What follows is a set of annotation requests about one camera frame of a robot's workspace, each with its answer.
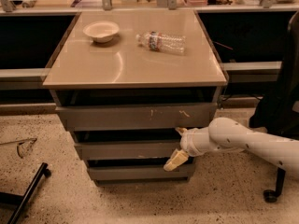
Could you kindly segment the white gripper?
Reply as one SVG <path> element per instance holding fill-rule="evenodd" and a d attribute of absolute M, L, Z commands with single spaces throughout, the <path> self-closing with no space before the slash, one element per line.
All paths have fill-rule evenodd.
<path fill-rule="evenodd" d="M 177 127 L 175 130 L 181 135 L 181 150 L 175 149 L 169 160 L 164 165 L 167 172 L 173 171 L 191 157 L 204 155 L 207 152 L 215 151 L 218 145 L 210 139 L 208 128 L 186 128 Z"/>

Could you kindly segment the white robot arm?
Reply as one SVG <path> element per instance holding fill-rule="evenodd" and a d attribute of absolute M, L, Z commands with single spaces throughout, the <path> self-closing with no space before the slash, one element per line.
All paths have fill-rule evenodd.
<path fill-rule="evenodd" d="M 173 171 L 189 157 L 208 152 L 234 152 L 246 150 L 299 176 L 299 141 L 268 133 L 253 131 L 233 119 L 216 118 L 205 128 L 176 128 L 180 134 L 180 149 L 176 149 L 164 165 Z"/>

